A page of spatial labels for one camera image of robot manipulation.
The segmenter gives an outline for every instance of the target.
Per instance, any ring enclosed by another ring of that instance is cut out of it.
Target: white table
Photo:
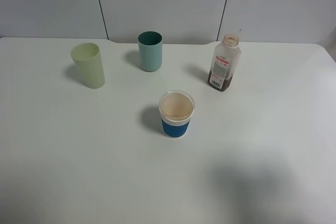
[[[70,50],[99,45],[106,83]],[[0,39],[1,223],[334,223],[336,63],[312,44],[241,43],[230,88],[206,84],[208,45]],[[195,100],[187,134],[162,133],[169,90]]]

